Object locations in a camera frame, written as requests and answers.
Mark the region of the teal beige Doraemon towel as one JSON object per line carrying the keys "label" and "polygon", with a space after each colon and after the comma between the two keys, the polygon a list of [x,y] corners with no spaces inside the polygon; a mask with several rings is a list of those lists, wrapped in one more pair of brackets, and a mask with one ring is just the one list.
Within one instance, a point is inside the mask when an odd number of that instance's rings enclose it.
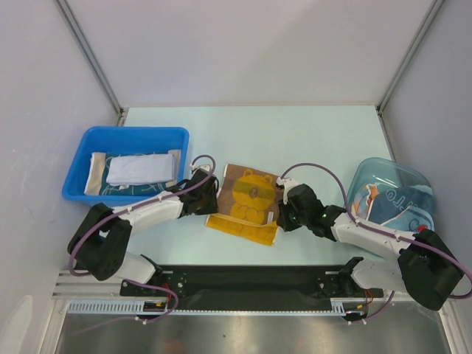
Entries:
{"label": "teal beige Doraemon towel", "polygon": [[[110,185],[106,182],[110,161],[118,156],[138,156],[148,154],[173,154],[176,158],[175,177],[173,180],[155,184],[142,185]],[[175,185],[178,181],[179,164],[181,162],[180,150],[169,150],[166,153],[148,153],[133,155],[116,155],[110,153],[93,153],[91,155],[91,165],[88,179],[84,189],[85,195],[116,195],[116,196],[148,196],[164,191],[166,188]]]}

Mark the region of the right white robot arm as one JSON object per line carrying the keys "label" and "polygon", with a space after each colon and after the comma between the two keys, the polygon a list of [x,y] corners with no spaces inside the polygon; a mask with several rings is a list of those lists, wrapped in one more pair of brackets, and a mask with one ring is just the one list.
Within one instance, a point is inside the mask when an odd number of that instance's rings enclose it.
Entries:
{"label": "right white robot arm", "polygon": [[465,275],[436,232],[376,226],[342,207],[323,205],[307,184],[292,178],[278,178],[276,186],[283,192],[277,225],[284,232],[305,227],[317,237],[382,257],[378,263],[363,257],[347,263],[339,286],[348,296],[357,296],[365,288],[382,288],[407,293],[424,308],[439,310]]}

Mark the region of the white lavender towel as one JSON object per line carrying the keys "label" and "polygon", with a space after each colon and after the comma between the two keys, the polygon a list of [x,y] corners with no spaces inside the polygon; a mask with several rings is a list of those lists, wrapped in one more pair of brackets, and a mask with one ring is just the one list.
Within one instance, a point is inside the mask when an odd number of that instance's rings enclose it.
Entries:
{"label": "white lavender towel", "polygon": [[169,153],[114,157],[106,182],[114,186],[168,182],[175,177],[175,164],[175,156]]}

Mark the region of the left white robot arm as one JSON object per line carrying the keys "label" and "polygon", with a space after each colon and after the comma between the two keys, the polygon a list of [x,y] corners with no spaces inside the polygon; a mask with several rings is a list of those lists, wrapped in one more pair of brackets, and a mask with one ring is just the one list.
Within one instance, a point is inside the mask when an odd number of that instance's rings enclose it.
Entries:
{"label": "left white robot arm", "polygon": [[191,179],[138,203],[115,208],[94,205],[68,244],[69,270],[76,277],[91,275],[98,281],[118,277],[136,283],[144,294],[158,293],[160,267],[144,254],[129,252],[130,239],[160,223],[215,214],[218,187],[213,174],[198,168]]}

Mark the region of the yellow white towel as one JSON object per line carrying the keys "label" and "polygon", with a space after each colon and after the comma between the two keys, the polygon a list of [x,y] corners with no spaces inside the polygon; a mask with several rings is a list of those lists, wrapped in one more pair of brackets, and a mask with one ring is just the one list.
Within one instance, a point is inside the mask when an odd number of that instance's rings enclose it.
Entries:
{"label": "yellow white towel", "polygon": [[227,164],[218,190],[218,211],[206,226],[264,246],[272,246],[277,234],[278,202],[282,190],[278,176],[250,167]]}

